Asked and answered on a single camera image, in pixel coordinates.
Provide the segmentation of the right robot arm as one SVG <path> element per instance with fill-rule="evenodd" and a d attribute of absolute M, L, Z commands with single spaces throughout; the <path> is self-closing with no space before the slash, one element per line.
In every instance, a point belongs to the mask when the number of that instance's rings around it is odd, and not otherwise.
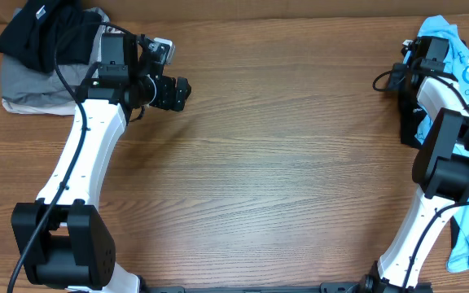
<path fill-rule="evenodd" d="M 423 263 L 440 232 L 469 205 L 469 105 L 458 79 L 445 71 L 449 41 L 417 37 L 403 45 L 404 63 L 388 74 L 387 91 L 418 103 L 432 118 L 412 168 L 418 184 L 410 210 L 387 251 L 352 292 L 429 292 L 419 284 Z"/>

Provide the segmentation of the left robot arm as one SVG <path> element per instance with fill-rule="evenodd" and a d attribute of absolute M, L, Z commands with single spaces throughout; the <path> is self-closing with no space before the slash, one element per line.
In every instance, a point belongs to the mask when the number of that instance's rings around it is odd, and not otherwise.
<path fill-rule="evenodd" d="M 127 126 L 148 107 L 181 111 L 191 86 L 163 74 L 175 51 L 170 40 L 106 33 L 101 47 L 101 59 L 71 92 L 74 120 L 54 172 L 33 202 L 16 204 L 11 214 L 20 252 L 15 272 L 57 290 L 145 292 L 145 281 L 116 260 L 99 214 L 103 179 Z"/>

